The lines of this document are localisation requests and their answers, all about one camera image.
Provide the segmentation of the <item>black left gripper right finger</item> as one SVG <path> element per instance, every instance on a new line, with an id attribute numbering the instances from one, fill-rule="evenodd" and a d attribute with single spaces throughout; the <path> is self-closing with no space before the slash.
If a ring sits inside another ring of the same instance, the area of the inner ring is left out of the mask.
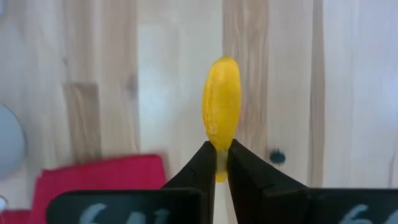
<path id="1" fill-rule="evenodd" d="M 239 224 L 305 222 L 308 187 L 268 164 L 236 139 L 228 153 L 228 183 Z"/>

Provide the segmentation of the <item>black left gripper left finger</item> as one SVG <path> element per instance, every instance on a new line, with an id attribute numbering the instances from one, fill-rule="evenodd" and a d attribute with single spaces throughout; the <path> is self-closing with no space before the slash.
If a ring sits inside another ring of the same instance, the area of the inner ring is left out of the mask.
<path id="1" fill-rule="evenodd" d="M 205 141 L 187 164 L 168 182 L 163 189 L 198 189 L 202 194 L 201 222 L 213 223 L 215 204 L 216 150 Z"/>

